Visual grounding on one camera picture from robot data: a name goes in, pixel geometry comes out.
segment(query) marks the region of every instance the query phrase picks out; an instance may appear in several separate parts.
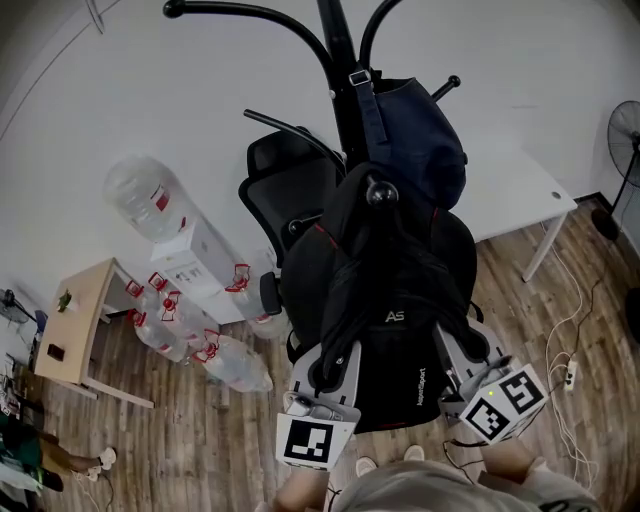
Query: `fan stand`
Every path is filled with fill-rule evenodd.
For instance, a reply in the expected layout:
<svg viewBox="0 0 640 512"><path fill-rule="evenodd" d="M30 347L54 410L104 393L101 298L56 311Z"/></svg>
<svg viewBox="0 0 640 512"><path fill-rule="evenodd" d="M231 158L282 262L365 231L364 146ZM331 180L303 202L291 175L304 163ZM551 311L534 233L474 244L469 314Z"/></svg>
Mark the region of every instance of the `fan stand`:
<svg viewBox="0 0 640 512"><path fill-rule="evenodd" d="M640 133L633 132L631 135L633 139L633 155L631 156L631 162L629 162L629 168L627 169L627 174L624 177L624 182L620 187L620 192L618 192L618 196L613 203L613 207L611 208L611 213L607 212L603 208L598 208L591 213L591 222L596 227L598 232L604 236L606 239L615 242L618 239L618 235L620 234L620 228L616 221L613 219L613 212L616 210L616 206L620 202L620 198L622 197L622 192L624 191L624 186L629 181L629 175L635 165L636 161L640 159Z"/></svg>

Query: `person's foot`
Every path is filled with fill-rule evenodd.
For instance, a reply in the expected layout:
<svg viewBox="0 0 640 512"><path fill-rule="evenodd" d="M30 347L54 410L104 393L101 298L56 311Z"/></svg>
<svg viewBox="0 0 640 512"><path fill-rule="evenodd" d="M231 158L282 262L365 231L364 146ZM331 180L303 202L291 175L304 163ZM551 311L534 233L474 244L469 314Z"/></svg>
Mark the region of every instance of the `person's foot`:
<svg viewBox="0 0 640 512"><path fill-rule="evenodd" d="M86 477L89 479L90 482L97 482L101 472L102 472L102 468L100 466L96 466L95 468L89 468L89 470L87 471Z"/></svg>
<svg viewBox="0 0 640 512"><path fill-rule="evenodd" d="M402 460L418 460L423 462L424 450L422 449L422 446L418 446L417 444L409 446L409 448L407 448L407 451L404 452L404 457L402 458Z"/></svg>
<svg viewBox="0 0 640 512"><path fill-rule="evenodd" d="M100 454L100 466L105 471L109 471L111 469L111 466L113 466L113 464L116 462L116 458L116 451L113 448L109 447Z"/></svg>
<svg viewBox="0 0 640 512"><path fill-rule="evenodd" d="M377 468L378 465L369 457L360 457L356 462L356 475L361 477Z"/></svg>

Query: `black backpack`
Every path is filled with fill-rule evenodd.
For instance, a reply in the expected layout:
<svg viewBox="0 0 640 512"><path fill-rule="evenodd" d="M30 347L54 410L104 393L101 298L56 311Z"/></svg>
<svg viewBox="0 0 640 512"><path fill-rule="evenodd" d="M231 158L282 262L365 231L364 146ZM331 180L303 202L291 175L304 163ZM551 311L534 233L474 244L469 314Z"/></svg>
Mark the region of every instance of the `black backpack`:
<svg viewBox="0 0 640 512"><path fill-rule="evenodd" d="M350 172L282 267L280 293L300 342L288 345L289 358L322 345L316 392L331 387L354 341L362 343L356 433L439 415L447 378L432 340L436 322L484 355L466 319L477 264L469 230L393 174L372 163ZM396 185L395 208L369 206L369 175Z"/></svg>

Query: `chair backrest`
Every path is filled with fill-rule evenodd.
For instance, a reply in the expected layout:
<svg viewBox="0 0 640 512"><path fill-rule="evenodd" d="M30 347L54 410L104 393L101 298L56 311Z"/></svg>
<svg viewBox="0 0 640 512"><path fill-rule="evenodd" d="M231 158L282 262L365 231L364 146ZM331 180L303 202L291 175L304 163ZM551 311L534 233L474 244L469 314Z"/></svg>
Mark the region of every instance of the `chair backrest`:
<svg viewBox="0 0 640 512"><path fill-rule="evenodd" d="M249 146L247 169L238 195L265 231L281 267L309 219L324 211L336 188L336 168L300 137L275 132Z"/></svg>

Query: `strap buckle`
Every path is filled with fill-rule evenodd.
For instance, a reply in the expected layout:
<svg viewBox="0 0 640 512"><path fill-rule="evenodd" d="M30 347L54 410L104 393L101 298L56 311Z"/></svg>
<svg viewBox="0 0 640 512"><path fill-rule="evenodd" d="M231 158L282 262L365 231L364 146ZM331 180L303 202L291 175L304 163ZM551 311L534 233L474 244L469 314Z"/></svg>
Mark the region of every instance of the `strap buckle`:
<svg viewBox="0 0 640 512"><path fill-rule="evenodd" d="M371 82L371 73L367 69L361 69L349 75L349 82L354 87Z"/></svg>

